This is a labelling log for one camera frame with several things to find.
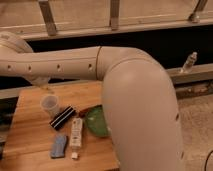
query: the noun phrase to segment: plastic cup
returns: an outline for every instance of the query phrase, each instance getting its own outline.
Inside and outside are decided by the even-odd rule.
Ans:
[[[45,110],[51,118],[54,118],[59,112],[58,97],[55,95],[46,95],[40,101],[41,108]]]

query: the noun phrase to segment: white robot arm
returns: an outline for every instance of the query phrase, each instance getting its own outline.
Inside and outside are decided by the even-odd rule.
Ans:
[[[183,171],[178,105],[165,70],[134,48],[33,53],[0,33],[0,75],[103,80],[102,104],[121,171]]]

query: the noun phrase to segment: small white bottle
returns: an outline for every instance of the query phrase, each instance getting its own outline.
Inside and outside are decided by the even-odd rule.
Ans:
[[[71,158],[78,159],[78,150],[81,148],[83,120],[81,118],[73,118],[70,136],[70,146],[72,148]]]
[[[197,52],[190,54],[180,70],[180,73],[189,73],[192,70],[193,65],[197,61]]]

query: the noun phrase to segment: green bowl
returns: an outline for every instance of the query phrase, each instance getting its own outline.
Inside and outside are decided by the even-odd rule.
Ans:
[[[85,125],[97,137],[107,137],[109,132],[103,114],[102,105],[92,107],[85,116]]]

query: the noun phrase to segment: black wall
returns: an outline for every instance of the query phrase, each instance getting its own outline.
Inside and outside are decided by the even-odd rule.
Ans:
[[[187,56],[198,52],[196,64],[213,63],[213,25],[80,38],[28,42],[35,52],[90,46],[127,46],[148,52],[165,68],[181,67]],[[21,78],[0,77],[0,89],[29,85]]]

